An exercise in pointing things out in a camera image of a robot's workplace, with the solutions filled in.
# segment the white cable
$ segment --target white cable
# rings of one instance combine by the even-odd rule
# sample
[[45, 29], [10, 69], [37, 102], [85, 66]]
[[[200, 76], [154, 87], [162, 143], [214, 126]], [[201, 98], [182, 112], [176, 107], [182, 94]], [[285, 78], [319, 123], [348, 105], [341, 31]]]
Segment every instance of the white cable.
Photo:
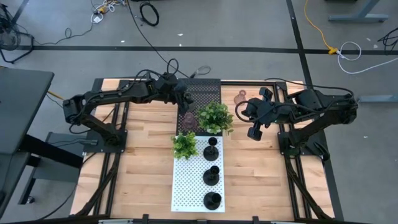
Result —
[[[102, 5], [99, 5], [99, 6], [97, 6], [97, 7], [95, 8], [94, 12], [98, 12], [98, 9], [99, 9], [99, 8], [102, 8], [102, 7], [105, 7], [105, 8], [107, 8], [107, 9], [109, 9], [109, 11], [114, 12], [114, 6], [118, 6], [118, 5], [121, 5], [121, 3], [116, 2], [116, 1], [111, 1], [111, 2], [109, 2], [108, 0], [104, 0], [103, 3], [102, 3]], [[98, 16], [99, 21], [94, 21], [94, 20], [93, 20], [93, 17], [94, 17], [94, 16]], [[98, 13], [98, 14], [92, 13], [90, 21], [91, 21], [91, 23], [96, 23], [96, 24], [98, 24], [98, 23], [100, 23], [103, 19], [104, 19], [104, 15], [103, 15], [102, 13]]]
[[[348, 58], [348, 57], [345, 57], [345, 56], [343, 55], [343, 47], [344, 47], [346, 44], [353, 44], [353, 45], [357, 46], [357, 48], [359, 49], [359, 55], [358, 55], [358, 57], [356, 57], [356, 58]], [[379, 67], [379, 66], [381, 66], [381, 65], [386, 65], [386, 64], [391, 63], [391, 62], [393, 62], [393, 61], [395, 61], [395, 60], [398, 60], [398, 58], [395, 58], [395, 59], [392, 59], [392, 60], [390, 60], [390, 61], [388, 61], [388, 62], [384, 62], [384, 63], [381, 63], [381, 64], [379, 64], [379, 65], [375, 65], [375, 66], [369, 67], [369, 68], [364, 69], [364, 70], [362, 70], [362, 71], [358, 71], [358, 72], [347, 72], [347, 71], [346, 71], [345, 69], [343, 69], [343, 67], [341, 66], [341, 64], [340, 64], [340, 58], [343, 58], [343, 59], [348, 60], [348, 61], [350, 61], [350, 62], [353, 62], [353, 61], [355, 61], [355, 60], [358, 60], [358, 59], [361, 57], [361, 55], [362, 55], [362, 49], [361, 49], [361, 47], [360, 47], [357, 43], [355, 43], [355, 42], [347, 41], [347, 42], [343, 43], [343, 45], [340, 47], [340, 51], [339, 51], [339, 50], [337, 51], [337, 54], [338, 54], [338, 55], [337, 55], [337, 62], [338, 62], [338, 65], [340, 66], [340, 68], [342, 69], [342, 71], [344, 71], [345, 73], [350, 74], [350, 75], [354, 75], [354, 74], [359, 74], [359, 73], [362, 73], [362, 72], [366, 72], [366, 71], [368, 71], [368, 70], [370, 70], [370, 69], [372, 69], [372, 68], [376, 68], [376, 67]]]

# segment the concrete floor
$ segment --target concrete floor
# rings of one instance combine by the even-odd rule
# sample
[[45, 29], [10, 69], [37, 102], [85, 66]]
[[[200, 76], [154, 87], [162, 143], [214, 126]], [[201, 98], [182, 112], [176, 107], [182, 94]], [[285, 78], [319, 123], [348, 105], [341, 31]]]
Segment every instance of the concrete floor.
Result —
[[[22, 0], [6, 0], [14, 14]], [[155, 46], [178, 47], [273, 47], [296, 49], [289, 12], [280, 0], [163, 0], [153, 1], [160, 13], [157, 27], [142, 26]], [[304, 0], [293, 0], [298, 27], [305, 49], [325, 49], [320, 34], [305, 20]], [[330, 45], [355, 41], [363, 49], [381, 50], [377, 39], [395, 29], [398, 2], [381, 1], [372, 12], [387, 13], [385, 23], [342, 24], [328, 22], [329, 14], [354, 12], [364, 1], [310, 1], [308, 16], [323, 29]], [[133, 3], [138, 12], [138, 4]], [[74, 34], [90, 27], [90, 1], [29, 1], [18, 23], [39, 42], [63, 37], [66, 27]], [[147, 46], [132, 22], [129, 11], [117, 7], [84, 37], [65, 40], [71, 46]], [[8, 52], [14, 57], [21, 51]], [[199, 66], [212, 67], [210, 78], [258, 80], [269, 77], [304, 80], [298, 54], [254, 52], [161, 52], [165, 58], [177, 58], [181, 71], [191, 74]], [[397, 93], [398, 62], [362, 73], [348, 75], [340, 70], [336, 55], [306, 55], [314, 84], [341, 86], [356, 95]], [[343, 62], [347, 70], [362, 70], [394, 56], [364, 55], [357, 62]], [[65, 98], [89, 90], [98, 77], [132, 76], [143, 68], [165, 71], [165, 63], [154, 52], [36, 50], [15, 65], [0, 65], [55, 73], [51, 90]], [[398, 125], [397, 104], [363, 104], [353, 124], [332, 126], [326, 132], [336, 184], [345, 220], [368, 223], [394, 223], [398, 210], [398, 150], [394, 131]], [[45, 99], [29, 130], [44, 139], [49, 131], [67, 133], [61, 109]], [[18, 188], [21, 191], [21, 180]], [[16, 205], [16, 196], [0, 222], [40, 218], [57, 207], [73, 189], [73, 184], [37, 181], [32, 196], [37, 203]], [[69, 201], [52, 217], [68, 215]]]

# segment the perforated board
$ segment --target perforated board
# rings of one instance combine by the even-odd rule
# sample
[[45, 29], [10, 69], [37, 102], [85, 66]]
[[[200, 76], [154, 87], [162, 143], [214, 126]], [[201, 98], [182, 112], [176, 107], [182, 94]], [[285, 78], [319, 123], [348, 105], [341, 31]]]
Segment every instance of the perforated board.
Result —
[[[203, 150], [209, 146], [210, 137], [195, 138], [198, 155], [192, 156], [189, 160], [174, 159], [172, 212], [225, 212], [223, 138], [215, 137], [219, 153], [215, 161], [207, 161], [203, 157]], [[203, 174], [211, 166], [220, 168], [220, 180], [214, 186], [206, 185], [203, 181]], [[219, 193], [222, 197], [220, 206], [216, 210], [209, 210], [203, 204], [208, 192]]]
[[[198, 110], [204, 108], [207, 104], [214, 101], [221, 103], [221, 80], [215, 78], [181, 78], [187, 85], [187, 92], [191, 93], [194, 106], [193, 110], [190, 111], [194, 116], [198, 115]], [[194, 127], [186, 128], [183, 125], [184, 114], [178, 112], [177, 115], [177, 130], [176, 135], [179, 133], [187, 134], [188, 131], [193, 131], [197, 136], [214, 136], [214, 134], [207, 133], [201, 127], [199, 123]]]

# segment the white pegboard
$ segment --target white pegboard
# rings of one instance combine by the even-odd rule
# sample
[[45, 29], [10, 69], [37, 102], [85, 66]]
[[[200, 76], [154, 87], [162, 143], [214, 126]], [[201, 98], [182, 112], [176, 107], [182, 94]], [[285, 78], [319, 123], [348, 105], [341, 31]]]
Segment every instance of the white pegboard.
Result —
[[[208, 136], [196, 136], [197, 156], [191, 156], [189, 160], [174, 159], [172, 212], [225, 212], [224, 194], [224, 162], [223, 162], [223, 138], [217, 138], [218, 158], [215, 161], [207, 161], [203, 157], [203, 151], [209, 146]], [[203, 174], [211, 166], [220, 168], [220, 180], [214, 186], [209, 186], [203, 181]], [[203, 204], [203, 199], [208, 192], [219, 193], [222, 197], [220, 206], [216, 210], [209, 210]]]

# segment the green leaves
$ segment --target green leaves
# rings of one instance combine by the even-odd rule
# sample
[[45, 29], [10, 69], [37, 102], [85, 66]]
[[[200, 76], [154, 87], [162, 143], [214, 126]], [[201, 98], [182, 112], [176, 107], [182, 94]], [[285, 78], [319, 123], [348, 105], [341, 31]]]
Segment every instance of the green leaves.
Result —
[[173, 141], [174, 158], [176, 159], [189, 159], [191, 156], [198, 155], [195, 139], [195, 133], [188, 132], [186, 136], [180, 133], [177, 137], [171, 137]]
[[210, 134], [218, 134], [226, 131], [226, 134], [232, 133], [233, 115], [228, 111], [225, 104], [219, 104], [214, 101], [199, 109], [197, 116], [199, 125]]

